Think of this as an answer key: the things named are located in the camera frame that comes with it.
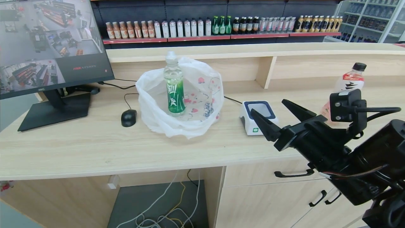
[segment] drawer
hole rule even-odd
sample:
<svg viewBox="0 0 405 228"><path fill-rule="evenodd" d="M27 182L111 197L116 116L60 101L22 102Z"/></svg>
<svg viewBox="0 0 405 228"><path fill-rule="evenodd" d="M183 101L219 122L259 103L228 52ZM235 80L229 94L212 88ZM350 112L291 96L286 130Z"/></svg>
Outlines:
<svg viewBox="0 0 405 228"><path fill-rule="evenodd" d="M224 187L322 179L316 170L308 173L308 161L300 156L248 165L226 167Z"/></svg>

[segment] display refrigerator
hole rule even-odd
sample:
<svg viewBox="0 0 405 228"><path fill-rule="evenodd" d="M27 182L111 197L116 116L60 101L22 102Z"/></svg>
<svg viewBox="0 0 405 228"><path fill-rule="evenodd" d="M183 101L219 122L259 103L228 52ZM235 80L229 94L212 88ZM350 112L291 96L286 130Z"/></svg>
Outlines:
<svg viewBox="0 0 405 228"><path fill-rule="evenodd" d="M350 0L338 4L341 36L325 42L397 43L405 41L405 0Z"/></svg>

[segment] drawer handle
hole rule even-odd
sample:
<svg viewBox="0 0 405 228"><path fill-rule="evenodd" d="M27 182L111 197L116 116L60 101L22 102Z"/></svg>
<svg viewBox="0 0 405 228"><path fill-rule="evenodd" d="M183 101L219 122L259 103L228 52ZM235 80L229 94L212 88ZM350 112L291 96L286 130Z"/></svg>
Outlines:
<svg viewBox="0 0 405 228"><path fill-rule="evenodd" d="M276 171L274 172L274 175L279 178L287 178L287 177L311 176L312 174L315 173L312 169L307 169L306 171L307 171L306 174L299 174L299 175L284 175L280 171Z"/></svg>
<svg viewBox="0 0 405 228"><path fill-rule="evenodd" d="M341 195L342 195L342 193L339 192L339 195L336 196L336 198L335 198L334 200L332 200L332 201L327 200L327 201L325 201L325 204L326 204L326 205L332 204L332 203L333 203L334 201L336 201Z"/></svg>
<svg viewBox="0 0 405 228"><path fill-rule="evenodd" d="M310 206L310 207L316 206L319 202L321 202L321 201L326 197L326 195L327 195L328 193L327 193L325 190L322 190L322 191L321 191L321 194L322 194L322 197L318 200L318 202L316 202L315 204L313 204L312 202L309 203L309 206Z"/></svg>

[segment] hikvision logo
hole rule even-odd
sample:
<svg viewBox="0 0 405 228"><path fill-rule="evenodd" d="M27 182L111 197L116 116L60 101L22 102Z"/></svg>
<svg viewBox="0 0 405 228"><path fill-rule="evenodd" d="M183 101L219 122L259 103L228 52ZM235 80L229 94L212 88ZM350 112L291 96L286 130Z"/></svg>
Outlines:
<svg viewBox="0 0 405 228"><path fill-rule="evenodd" d="M91 65L91 66L85 66L85 67L75 67L73 70L82 70L82 69L88 69L88 68L94 68L96 65Z"/></svg>

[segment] computer mouse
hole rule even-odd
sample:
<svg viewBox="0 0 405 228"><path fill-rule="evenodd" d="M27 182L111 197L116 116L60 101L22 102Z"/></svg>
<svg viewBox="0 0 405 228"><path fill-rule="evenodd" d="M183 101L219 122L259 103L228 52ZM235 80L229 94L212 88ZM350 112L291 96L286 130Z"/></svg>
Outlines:
<svg viewBox="0 0 405 228"><path fill-rule="evenodd" d="M136 123L136 110L129 109L122 113L121 124L123 127L131 127Z"/></svg>

